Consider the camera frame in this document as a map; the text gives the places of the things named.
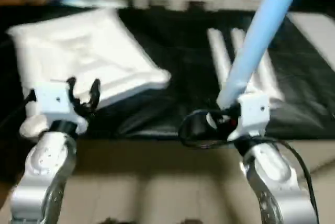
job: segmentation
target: light blue tube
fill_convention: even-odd
[[[218,106],[230,107],[245,88],[261,58],[278,31],[293,0],[263,0],[238,52],[225,88],[217,98]]]

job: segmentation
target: white foam tray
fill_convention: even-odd
[[[98,108],[140,93],[165,88],[170,74],[159,69],[135,41],[115,10],[101,9],[12,27],[23,93],[45,81],[75,76],[74,95],[89,100],[101,80]],[[27,116],[39,115],[36,103]]]

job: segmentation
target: beige floor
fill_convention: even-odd
[[[301,150],[306,155],[313,151]],[[174,142],[80,142],[59,224],[98,224],[111,217],[145,224],[260,224],[259,207],[234,149],[195,151]],[[335,218],[335,169],[314,176],[322,224]],[[9,219],[8,199],[0,223]]]

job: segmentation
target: black fabric surface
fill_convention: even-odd
[[[20,8],[0,11],[3,61],[0,101],[6,105],[2,118],[22,99],[13,43],[4,31],[15,24],[82,11],[68,7],[31,9],[25,9],[25,16],[18,12]],[[168,70],[172,78],[163,91],[147,91],[100,110],[86,136],[176,139],[177,129],[188,113],[199,108],[216,108],[219,87],[206,30],[222,31],[233,58],[230,30],[234,27],[247,30],[253,13],[124,9],[119,15],[152,60]],[[286,101],[274,101],[279,108],[271,111],[267,135],[281,139],[335,139],[335,73],[332,69],[288,19],[271,43],[269,53]],[[12,130],[18,129],[23,118],[24,115],[20,115],[12,123]]]

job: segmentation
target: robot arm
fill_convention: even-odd
[[[77,133],[86,131],[86,119],[99,101],[99,80],[85,104],[73,97],[74,83],[73,79],[68,83],[48,82],[35,89],[50,128],[29,152],[24,175],[13,191],[13,224],[58,221],[65,184],[75,167]]]
[[[240,95],[238,103],[238,124],[228,140],[243,157],[242,170],[258,198],[262,223],[318,224],[317,209],[311,201],[314,196],[310,198],[308,191],[300,188],[296,170],[275,141],[267,143],[262,137],[270,120],[269,97],[255,91]]]
[[[257,144],[243,157],[248,182],[260,204],[263,224],[317,224],[308,192],[297,174],[270,144]]]

